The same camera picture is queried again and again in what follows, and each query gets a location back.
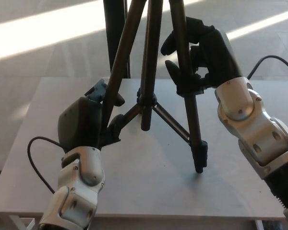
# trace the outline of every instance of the white table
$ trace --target white table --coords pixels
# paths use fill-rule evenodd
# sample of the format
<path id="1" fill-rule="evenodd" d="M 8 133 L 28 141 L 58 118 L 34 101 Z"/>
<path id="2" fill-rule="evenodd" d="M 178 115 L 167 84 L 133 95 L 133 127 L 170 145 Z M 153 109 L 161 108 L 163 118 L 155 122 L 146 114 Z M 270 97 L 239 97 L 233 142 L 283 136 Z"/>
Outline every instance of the white table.
<path id="1" fill-rule="evenodd" d="M 18 217 L 41 217 L 52 196 L 29 163 L 29 140 L 35 136 L 57 140 L 59 115 L 94 84 L 92 79 L 42 79 L 0 176 L 0 216 L 14 227 L 23 228 Z M 120 93 L 126 103 L 115 107 L 113 116 L 134 105 L 139 84 L 139 80 L 123 80 Z M 288 125 L 288 82 L 252 84 L 269 115 Z M 176 95 L 172 81 L 157 80 L 156 96 L 187 128 L 183 99 Z M 183 218 L 183 224 L 191 226 L 194 220 L 210 218 L 284 219 L 282 206 L 243 157 L 236 138 L 218 120 L 214 91 L 205 91 L 197 100 L 202 138 L 209 146 L 204 173 L 195 173 L 190 147 L 156 113 L 148 132 L 140 130 L 137 117 L 122 130 L 120 143 L 102 149 L 106 184 L 97 217 L 159 218 L 167 219 L 166 223 Z M 54 188 L 63 154 L 42 140 L 32 146 L 37 168 Z"/>

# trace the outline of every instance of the black cable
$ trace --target black cable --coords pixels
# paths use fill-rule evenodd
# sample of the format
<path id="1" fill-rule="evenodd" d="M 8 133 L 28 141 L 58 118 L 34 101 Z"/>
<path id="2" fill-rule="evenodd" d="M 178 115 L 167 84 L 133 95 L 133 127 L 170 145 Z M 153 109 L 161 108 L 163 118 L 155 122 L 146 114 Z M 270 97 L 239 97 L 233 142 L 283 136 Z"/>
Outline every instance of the black cable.
<path id="1" fill-rule="evenodd" d="M 53 188 L 51 188 L 51 186 L 48 184 L 48 182 L 45 180 L 45 178 L 40 174 L 40 172 L 38 171 L 38 169 L 36 168 L 33 160 L 32 160 L 32 157 L 31 157 L 31 145 L 32 143 L 37 140 L 37 139 L 40 139 L 40 140 L 45 140 L 45 141 L 48 141 L 56 146 L 59 146 L 60 148 L 62 148 L 63 150 L 65 150 L 65 148 L 57 143 L 56 141 L 54 140 L 51 140 L 49 138 L 46 138 L 46 137 L 35 137 L 33 139 L 30 140 L 29 144 L 28 144 L 28 148 L 27 148 L 27 152 L 28 152 L 28 158 L 29 158 L 29 161 L 32 165 L 32 168 L 34 169 L 34 171 L 37 173 L 38 177 L 44 182 L 44 184 L 47 186 L 47 188 L 52 192 L 52 193 L 55 193 L 55 191 L 53 190 Z"/>
<path id="2" fill-rule="evenodd" d="M 283 59 L 283 58 L 281 58 L 281 57 L 279 57 L 279 56 L 276 56 L 276 55 L 268 55 L 268 56 L 263 57 L 262 59 L 260 59 L 260 60 L 257 62 L 257 64 L 254 66 L 254 68 L 252 69 L 252 71 L 251 71 L 250 74 L 248 75 L 248 77 L 247 77 L 248 79 L 251 79 L 251 77 L 252 77 L 253 74 L 256 72 L 256 70 L 258 69 L 258 67 L 260 66 L 260 64 L 261 64 L 264 60 L 266 60 L 267 58 L 275 58 L 275 59 L 278 59 L 278 60 L 284 62 L 286 66 L 288 66 L 288 62 L 287 62 L 285 59 Z"/>

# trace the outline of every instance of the tiled floor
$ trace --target tiled floor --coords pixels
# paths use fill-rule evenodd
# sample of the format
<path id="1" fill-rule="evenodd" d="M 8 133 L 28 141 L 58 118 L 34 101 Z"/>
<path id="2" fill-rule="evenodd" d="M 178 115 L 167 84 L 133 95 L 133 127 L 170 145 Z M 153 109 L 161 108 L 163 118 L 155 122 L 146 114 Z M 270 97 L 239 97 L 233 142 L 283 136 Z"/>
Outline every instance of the tiled floor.
<path id="1" fill-rule="evenodd" d="M 161 43 L 172 30 L 164 2 Z M 288 1 L 185 3 L 187 16 L 228 33 L 245 75 L 265 55 L 288 61 Z M 144 15 L 131 54 L 133 78 L 140 77 L 145 23 Z M 41 77 L 109 76 L 104 24 L 102 0 L 0 0 L 0 169 Z M 160 55 L 158 78 L 168 78 L 164 60 Z M 288 68 L 266 60 L 253 79 L 288 81 Z"/>

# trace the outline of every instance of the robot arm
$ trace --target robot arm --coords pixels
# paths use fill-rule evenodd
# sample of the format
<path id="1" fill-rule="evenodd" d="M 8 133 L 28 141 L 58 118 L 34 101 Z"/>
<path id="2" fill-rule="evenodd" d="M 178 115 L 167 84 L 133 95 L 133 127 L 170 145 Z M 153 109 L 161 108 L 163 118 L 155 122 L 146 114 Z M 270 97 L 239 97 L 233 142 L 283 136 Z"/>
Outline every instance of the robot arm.
<path id="1" fill-rule="evenodd" d="M 192 68 L 207 67 L 209 73 L 201 78 L 194 74 L 187 87 L 180 81 L 179 68 L 166 61 L 167 69 L 177 86 L 177 94 L 201 94 L 215 88 L 219 102 L 218 117 L 226 129 L 238 138 L 239 148 L 257 174 L 269 186 L 284 206 L 288 220 L 288 128 L 280 120 L 270 117 L 261 96 L 243 77 L 226 34 L 201 20 L 187 18 Z M 176 50 L 173 33 L 164 42 L 161 53 Z"/>

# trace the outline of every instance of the tripod leg clamp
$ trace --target tripod leg clamp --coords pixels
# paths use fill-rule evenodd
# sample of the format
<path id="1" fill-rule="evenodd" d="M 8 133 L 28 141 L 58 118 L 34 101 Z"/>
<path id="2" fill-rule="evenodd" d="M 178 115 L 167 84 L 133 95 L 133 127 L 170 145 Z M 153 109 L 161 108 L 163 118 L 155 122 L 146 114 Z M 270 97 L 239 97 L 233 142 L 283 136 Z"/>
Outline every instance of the tripod leg clamp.
<path id="1" fill-rule="evenodd" d="M 201 144 L 198 147 L 191 146 L 191 151 L 194 160 L 195 170 L 197 173 L 202 173 L 203 168 L 207 167 L 208 143 L 202 140 Z"/>

